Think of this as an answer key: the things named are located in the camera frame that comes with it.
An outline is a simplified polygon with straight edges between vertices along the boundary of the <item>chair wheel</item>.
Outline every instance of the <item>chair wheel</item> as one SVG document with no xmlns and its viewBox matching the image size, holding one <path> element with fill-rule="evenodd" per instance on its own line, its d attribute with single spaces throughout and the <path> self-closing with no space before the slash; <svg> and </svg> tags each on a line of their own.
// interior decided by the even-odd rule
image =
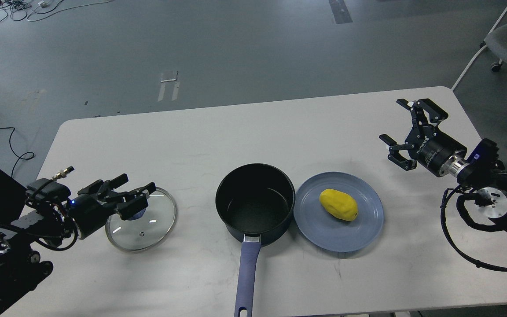
<svg viewBox="0 0 507 317">
<path fill-rule="evenodd" d="M 498 64 L 498 62 L 496 63 L 492 63 L 492 65 L 490 66 L 490 70 L 497 73 L 500 71 L 500 68 L 502 67 L 501 64 Z"/>
</svg>

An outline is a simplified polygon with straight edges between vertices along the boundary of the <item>robotic arm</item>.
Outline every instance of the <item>robotic arm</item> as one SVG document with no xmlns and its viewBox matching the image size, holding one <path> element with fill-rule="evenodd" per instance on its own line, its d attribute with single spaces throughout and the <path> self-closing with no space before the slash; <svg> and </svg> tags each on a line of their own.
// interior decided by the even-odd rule
<svg viewBox="0 0 507 317">
<path fill-rule="evenodd" d="M 69 188 L 56 180 L 71 171 L 72 167 L 52 179 L 42 178 L 28 185 L 26 205 L 35 210 L 10 225 L 0 223 L 0 315 L 52 273 L 52 262 L 41 262 L 31 243 L 54 251 L 67 250 L 78 238 L 85 239 L 103 227 L 114 213 L 123 220 L 136 219 L 156 189 L 149 183 L 129 192 L 115 192 L 129 180 L 122 174 L 110 181 L 95 181 L 70 200 Z M 72 236 L 67 247 L 59 247 Z"/>
<path fill-rule="evenodd" d="M 447 112 L 430 99 L 414 102 L 398 99 L 397 103 L 410 111 L 412 129 L 404 144 L 397 144 L 386 134 L 379 136 L 388 145 L 388 159 L 404 170 L 416 168 L 417 161 L 437 177 L 453 175 L 459 183 L 455 191 L 461 193 L 457 199 L 457 210 L 465 223 L 481 231 L 507 232 L 507 172 L 502 162 L 498 160 L 499 149 L 496 143 L 483 139 L 465 160 L 467 148 L 439 130 L 438 125 L 447 119 Z M 424 111 L 428 112 L 430 122 Z M 403 150 L 408 151 L 410 159 L 400 154 Z M 448 236 L 445 227 L 445 198 L 442 203 L 442 226 L 445 236 L 457 252 L 463 255 Z M 473 200 L 477 210 L 488 217 L 494 225 L 481 225 L 473 221 L 465 208 L 464 203 L 467 200 Z M 507 271 L 495 265 L 484 265 L 485 263 L 478 260 L 472 261 L 470 257 L 465 258 L 475 263 L 477 267 Z"/>
</svg>

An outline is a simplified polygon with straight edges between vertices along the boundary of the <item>silver connector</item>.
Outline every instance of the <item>silver connector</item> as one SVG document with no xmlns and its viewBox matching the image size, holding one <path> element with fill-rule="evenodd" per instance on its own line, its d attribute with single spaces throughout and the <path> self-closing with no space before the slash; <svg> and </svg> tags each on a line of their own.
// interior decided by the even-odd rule
<svg viewBox="0 0 507 317">
<path fill-rule="evenodd" d="M 261 236 L 251 237 L 251 236 L 244 235 L 244 242 L 260 242 L 260 241 L 261 241 Z"/>
<path fill-rule="evenodd" d="M 451 157 L 443 163 L 439 169 L 439 175 L 445 176 L 447 173 L 457 177 L 457 175 L 465 168 L 469 163 L 463 159 L 459 152 L 453 153 Z"/>
<path fill-rule="evenodd" d="M 457 176 L 459 176 L 459 173 L 469 165 L 470 165 L 469 162 L 461 158 L 460 160 L 453 162 L 453 164 L 449 166 L 449 174 L 457 178 Z"/>
<path fill-rule="evenodd" d="M 58 172 L 58 174 L 54 175 L 52 177 L 53 180 L 60 179 L 60 178 L 66 178 L 66 176 L 71 173 L 74 170 L 73 166 L 68 167 L 65 170 L 61 170 Z"/>
</svg>

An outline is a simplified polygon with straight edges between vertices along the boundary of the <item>yellow potato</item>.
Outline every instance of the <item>yellow potato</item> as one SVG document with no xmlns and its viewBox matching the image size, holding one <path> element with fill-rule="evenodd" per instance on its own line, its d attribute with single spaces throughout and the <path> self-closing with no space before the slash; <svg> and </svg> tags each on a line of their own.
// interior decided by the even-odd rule
<svg viewBox="0 0 507 317">
<path fill-rule="evenodd" d="M 359 211 L 353 197 L 336 189 L 325 189 L 320 193 L 320 203 L 334 217 L 346 221 L 354 221 Z"/>
</svg>

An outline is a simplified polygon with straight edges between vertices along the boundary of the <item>chair leg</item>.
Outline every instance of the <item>chair leg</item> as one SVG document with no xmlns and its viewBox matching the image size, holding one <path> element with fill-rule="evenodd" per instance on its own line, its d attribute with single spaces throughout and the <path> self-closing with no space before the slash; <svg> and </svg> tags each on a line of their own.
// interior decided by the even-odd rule
<svg viewBox="0 0 507 317">
<path fill-rule="evenodd" d="M 497 63 L 492 63 L 492 65 L 490 66 L 490 70 L 497 73 L 500 71 L 500 69 L 502 68 L 502 62 L 503 60 L 499 60 Z"/>
</svg>

